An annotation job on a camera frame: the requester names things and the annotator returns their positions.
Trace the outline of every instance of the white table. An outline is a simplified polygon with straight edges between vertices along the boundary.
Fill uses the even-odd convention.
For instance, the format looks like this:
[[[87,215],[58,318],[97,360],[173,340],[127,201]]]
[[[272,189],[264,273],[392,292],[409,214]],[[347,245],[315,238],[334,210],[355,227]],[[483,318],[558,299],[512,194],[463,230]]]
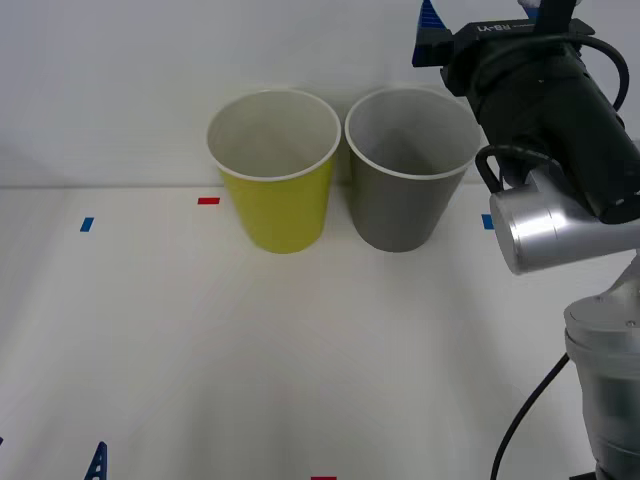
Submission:
[[[382,253],[343,193],[278,256],[223,189],[0,191],[0,478],[81,480],[105,441],[110,480],[488,479],[564,308],[631,254],[516,278],[481,186],[426,246]],[[592,468],[571,366],[501,478]]]

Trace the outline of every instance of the white wall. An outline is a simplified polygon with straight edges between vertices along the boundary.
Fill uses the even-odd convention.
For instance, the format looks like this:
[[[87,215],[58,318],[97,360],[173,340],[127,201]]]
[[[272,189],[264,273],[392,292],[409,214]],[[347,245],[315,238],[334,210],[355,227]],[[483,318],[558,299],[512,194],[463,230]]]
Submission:
[[[523,17],[515,0],[436,0],[455,30]],[[640,72],[634,0],[578,16]],[[204,136],[229,99],[264,86],[320,94],[341,116],[411,67],[420,0],[8,0],[0,10],[0,186],[211,185]],[[617,75],[589,52],[610,96]],[[640,83],[623,110],[640,136]]]

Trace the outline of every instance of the silver metal cylinder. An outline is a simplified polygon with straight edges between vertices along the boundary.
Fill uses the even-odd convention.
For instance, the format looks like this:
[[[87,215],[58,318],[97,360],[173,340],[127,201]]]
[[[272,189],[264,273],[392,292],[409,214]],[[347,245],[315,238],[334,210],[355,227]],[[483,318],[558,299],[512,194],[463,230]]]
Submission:
[[[640,257],[608,292],[565,311],[567,352],[578,368],[584,419],[599,468],[640,478]]]
[[[640,247],[640,220],[600,223],[542,170],[490,203],[500,249],[518,275]]]

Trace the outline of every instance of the blue clip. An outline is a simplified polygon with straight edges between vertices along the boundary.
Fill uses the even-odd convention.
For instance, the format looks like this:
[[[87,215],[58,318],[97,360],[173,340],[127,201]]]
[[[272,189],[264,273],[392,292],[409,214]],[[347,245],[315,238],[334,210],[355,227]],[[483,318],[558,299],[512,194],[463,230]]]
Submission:
[[[422,3],[418,26],[420,28],[437,28],[440,30],[446,30],[447,28],[444,26],[444,23],[442,23],[442,20],[440,20],[436,9],[431,5],[431,0],[424,0]]]
[[[107,480],[107,444],[100,442],[84,480]]]

